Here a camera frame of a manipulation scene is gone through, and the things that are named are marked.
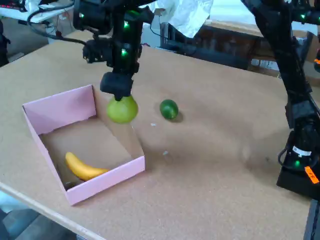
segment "cable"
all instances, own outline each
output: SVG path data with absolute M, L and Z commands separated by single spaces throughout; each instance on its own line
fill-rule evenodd
M 70 42 L 70 43 L 76 43 L 76 44 L 82 44 L 84 46 L 87 46 L 87 44 L 84 42 L 84 41 L 81 41 L 81 40 L 78 40 L 78 39 L 73 39 L 73 38 L 67 38 L 67 37 L 63 37 L 63 36 L 55 36 L 55 35 L 50 35 L 48 33 L 46 33 L 45 31 L 41 31 L 37 28 L 35 28 L 33 26 L 33 23 L 31 22 L 31 19 L 35 16 L 35 15 L 38 15 L 38 14 L 41 14 L 41 13 L 47 13 L 47 12 L 52 12 L 52 11 L 55 11 L 55 10 L 62 10 L 62 9 L 67 9 L 67 8 L 70 8 L 74 5 L 75 3 L 72 2 L 68 5 L 65 5 L 65 6 L 57 6 L 57 7 L 48 7 L 48 8 L 39 8 L 39 10 L 33 12 L 30 14 L 30 16 L 27 18 L 26 20 L 26 23 L 28 26 L 30 26 L 31 30 L 40 35 L 40 36 L 43 36 L 45 38 L 50 38 L 50 39 L 54 39 L 54 40 L 61 40 L 61 41 L 65 41 L 65 42 Z
M 70 24 L 70 30 L 72 31 L 74 28 L 72 27 L 72 24 L 71 24 L 70 14 L 69 14 L 69 12 L 68 12 L 66 9 L 64 9 L 64 11 L 66 12 L 66 14 L 68 14 L 68 20 L 69 20 L 69 24 Z
M 161 29 L 160 16 L 159 16 L 159 26 L 160 26 L 160 29 Z M 157 35 L 157 36 L 159 36 L 159 37 L 161 37 L 161 38 L 164 38 L 164 39 L 170 40 L 168 37 L 161 36 L 160 34 L 155 33 L 155 32 L 152 30 L 152 23 L 150 24 L 150 30 L 151 30 L 151 32 L 152 32 L 153 34 L 155 34 L 155 35 Z
M 282 155 L 288 151 L 288 147 L 285 146 L 285 148 L 279 153 L 278 155 L 278 163 L 286 168 L 286 169 L 290 169 L 290 170 L 293 170 L 293 171 L 297 171 L 297 172 L 304 172 L 305 169 L 301 169 L 301 168 L 295 168 L 295 167 L 292 167 L 292 166 L 288 166 L 288 165 L 285 165 L 282 161 L 281 161 L 281 157 Z M 313 168 L 316 164 L 317 164 L 318 160 L 317 160 L 317 156 L 314 157 L 313 161 L 311 162 L 311 164 L 309 165 L 310 168 Z

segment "banana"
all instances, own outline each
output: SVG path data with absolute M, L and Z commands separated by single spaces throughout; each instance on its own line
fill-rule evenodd
M 95 168 L 83 163 L 72 152 L 67 152 L 65 154 L 65 161 L 66 165 L 74 173 L 74 175 L 83 181 L 88 181 L 109 171 L 108 169 Z

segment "green lime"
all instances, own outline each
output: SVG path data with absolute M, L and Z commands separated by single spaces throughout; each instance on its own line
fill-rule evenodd
M 166 99 L 160 104 L 160 112 L 165 119 L 175 119 L 178 116 L 179 108 L 175 101 Z
M 106 114 L 117 124 L 130 123 L 138 114 L 138 104 L 130 96 L 124 96 L 120 101 L 113 97 L 106 107 Z

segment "open box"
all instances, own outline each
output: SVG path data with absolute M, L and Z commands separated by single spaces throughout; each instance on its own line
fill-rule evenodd
M 107 97 L 88 85 L 22 106 L 32 137 L 71 205 L 145 170 L 132 126 L 108 118 Z M 67 152 L 110 171 L 81 182 L 66 165 Z

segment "white sticker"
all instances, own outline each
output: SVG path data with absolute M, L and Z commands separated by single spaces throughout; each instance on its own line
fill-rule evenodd
M 297 148 L 296 146 L 293 147 L 292 149 L 296 154 L 299 154 L 299 158 L 301 158 L 302 156 L 310 156 L 311 155 L 311 151 L 303 151 L 299 148 Z

